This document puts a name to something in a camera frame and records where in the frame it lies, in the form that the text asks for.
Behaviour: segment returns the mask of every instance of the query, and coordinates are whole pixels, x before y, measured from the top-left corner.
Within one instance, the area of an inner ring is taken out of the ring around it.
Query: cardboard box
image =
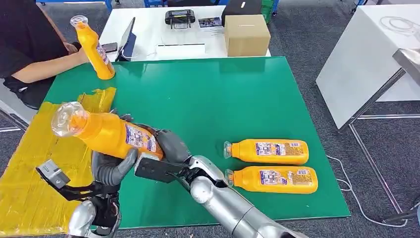
[[[265,56],[270,32],[263,15],[227,15],[224,29],[227,56]]]

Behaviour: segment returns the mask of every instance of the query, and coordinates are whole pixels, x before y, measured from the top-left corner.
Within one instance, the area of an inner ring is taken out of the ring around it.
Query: plastic bottle
[[[224,143],[225,158],[235,157],[245,162],[302,165],[308,161],[306,142],[282,139],[247,139],[239,143]]]
[[[230,186],[251,192],[313,193],[318,189],[315,170],[303,166],[251,166],[226,170]]]
[[[163,157],[155,137],[146,129],[112,113],[90,113],[79,102],[62,104],[51,121],[58,136],[75,136],[95,151],[124,159],[132,147],[139,152]]]
[[[74,16],[71,18],[70,24],[76,28],[77,39],[98,74],[98,78],[107,80],[114,77],[114,67],[100,45],[98,35],[89,27],[87,17]]]

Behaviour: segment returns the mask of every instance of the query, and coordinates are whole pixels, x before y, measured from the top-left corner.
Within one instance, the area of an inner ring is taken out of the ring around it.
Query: bottle cap
[[[79,102],[62,104],[51,120],[55,135],[71,136],[80,133],[86,125],[89,113]]]
[[[224,155],[225,159],[232,156],[232,144],[228,141],[225,141],[225,143],[224,143],[223,155]]]
[[[77,15],[70,19],[70,24],[76,29],[82,29],[88,25],[88,18],[82,15]]]
[[[224,172],[224,176],[227,180],[227,185],[229,187],[232,187],[234,185],[234,180],[233,180],[233,171],[230,169],[226,169]]]

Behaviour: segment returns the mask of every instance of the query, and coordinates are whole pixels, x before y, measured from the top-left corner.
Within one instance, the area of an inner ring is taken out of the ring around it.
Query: person's arm
[[[89,62],[85,52],[79,52],[43,62],[34,62],[12,74],[12,76],[24,83],[33,83],[46,78],[56,76],[59,73]]]
[[[67,42],[66,38],[63,36],[63,34],[60,32],[60,30],[54,24],[53,20],[51,20],[51,18],[47,15],[47,13],[44,10],[42,10],[42,8],[40,8],[40,10],[44,14],[44,16],[47,18],[47,20],[50,22],[51,26],[54,28],[54,30],[57,33],[57,35],[60,37],[61,41]]]

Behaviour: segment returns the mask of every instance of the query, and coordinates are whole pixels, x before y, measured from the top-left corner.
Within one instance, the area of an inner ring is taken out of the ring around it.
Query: gray carpet
[[[121,0],[115,7],[143,7],[140,0]],[[270,51],[273,56],[286,56],[307,104],[319,137],[328,155],[341,159],[365,213],[381,221],[395,213],[379,181],[373,174],[351,132],[338,134],[337,128],[320,95],[315,79],[350,20],[351,0],[282,0],[278,15],[269,24]],[[86,15],[90,26],[100,34],[107,11],[100,4],[47,4],[43,7],[68,38],[75,40],[69,20]],[[377,103],[370,113],[419,113],[419,103]],[[402,209],[408,209],[420,194],[420,155],[418,135],[420,120],[365,120],[355,123],[367,148],[376,159]],[[13,153],[19,132],[0,134],[0,173]],[[344,178],[338,162],[331,165],[337,178]],[[420,237],[419,224],[410,220],[404,228],[389,228],[367,221],[349,192],[344,192],[352,216],[344,219],[280,222],[312,238]],[[227,238],[220,226],[119,231],[126,238]]]

